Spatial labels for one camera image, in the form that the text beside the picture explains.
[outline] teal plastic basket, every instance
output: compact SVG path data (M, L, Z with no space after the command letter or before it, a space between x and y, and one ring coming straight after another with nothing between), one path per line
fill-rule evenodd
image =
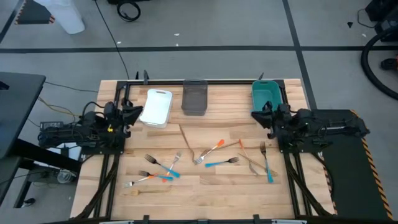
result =
M262 107L271 101L272 110L275 111L282 104L278 83L270 80L258 80L252 84L253 111L262 111Z

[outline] yellow wire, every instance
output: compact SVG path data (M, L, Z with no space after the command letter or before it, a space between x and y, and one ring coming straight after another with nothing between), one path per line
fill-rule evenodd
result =
M77 115L77 114L73 114L73 113L69 113L69 112L65 112L65 111L60 111L60 110L52 108L53 106L49 105L48 103L46 103L41 97L39 97L39 101L44 103L44 105L47 106L48 108L50 108L51 110L54 110L54 111L59 112L59 113L64 113L64 114L69 114L69 115L72 115L72 116L79 117L79 115Z

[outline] wooden table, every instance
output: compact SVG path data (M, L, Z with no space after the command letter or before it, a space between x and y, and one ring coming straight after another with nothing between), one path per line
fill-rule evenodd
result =
M292 110L306 108L300 80L284 81ZM98 103L104 105L113 101L115 88L116 81L102 81ZM250 115L251 85L209 85L208 109L204 116L183 114L182 87L178 85L134 86L130 90L131 101L135 105L145 105L150 88L173 93L169 123L166 128L157 129L138 121L131 128L132 136L126 140L125 153L119 163L112 220L142 220L143 215L150 215L151 220L252 219L254 214L259 214L260 218L294 217L283 155L278 150L276 140L266 138L269 130L262 129ZM224 139L225 144L242 139L249 157L263 164L264 157L259 146L261 141L265 141L274 183L269 184L265 171L256 166L254 168L260 175L253 175L247 160L242 157L235 164L210 168L205 168L204 163L193 165L191 151L184 141L180 126L189 146L195 151L195 158L220 139ZM161 164L169 166L178 151L182 152L182 157L174 169L181 174L181 178L167 183L160 179L151 179L129 189L121 187L122 183L140 179L137 175L139 170L164 172L161 167L147 162L144 159L145 154L150 154ZM238 153L243 152L235 144L212 152L205 162L227 160L238 156ZM310 154L302 154L301 158L308 188L326 210L334 213L322 165ZM83 210L98 188L102 160L102 156L94 156L83 164L71 217ZM132 196L132 189L170 191ZM304 213L300 191L298 199Z

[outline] white plastic basket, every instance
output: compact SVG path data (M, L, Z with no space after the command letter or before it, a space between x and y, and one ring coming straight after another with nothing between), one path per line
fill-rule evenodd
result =
M148 90L144 112L139 119L146 125L165 128L169 120L173 94L165 90Z

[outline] black floor stripe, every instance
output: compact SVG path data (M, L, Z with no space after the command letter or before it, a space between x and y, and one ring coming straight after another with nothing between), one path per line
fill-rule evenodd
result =
M362 51L363 46L300 46L301 51ZM296 51L294 46L191 46L191 47L120 47L120 52L196 52L196 51ZM398 46L375 46L372 50L398 50ZM114 47L61 49L0 49L0 54L104 53L117 52Z
M364 46L307 46L301 51L362 51ZM396 45L374 46L372 50L398 50Z
M307 67L305 66L305 60L302 49L300 47L300 42L299 42L299 37L297 35L296 27L294 26L293 16L292 12L290 11L289 2L287 0L282 0L282 2L284 4L290 33L292 34L292 40L297 55L298 65L300 66L301 75L303 77L305 92L307 93L308 104L311 109L316 109L317 103L315 102L315 97L313 95L310 77L308 76Z
M191 52L191 51L293 51L293 46L191 46L191 47L120 47L120 52ZM64 48L64 49L0 49L0 54L34 54L34 53L101 53L117 52L115 47L101 48Z
M14 18L17 16L17 13L19 12L19 8L21 7L23 2L24 2L24 0L18 0L18 3L15 6L13 12L11 13L10 17L8 17L8 20L7 20L6 24L4 25L4 27L2 28L2 31L0 33L0 44L1 44L2 40L4 39L4 37L6 36L7 31L10 28Z

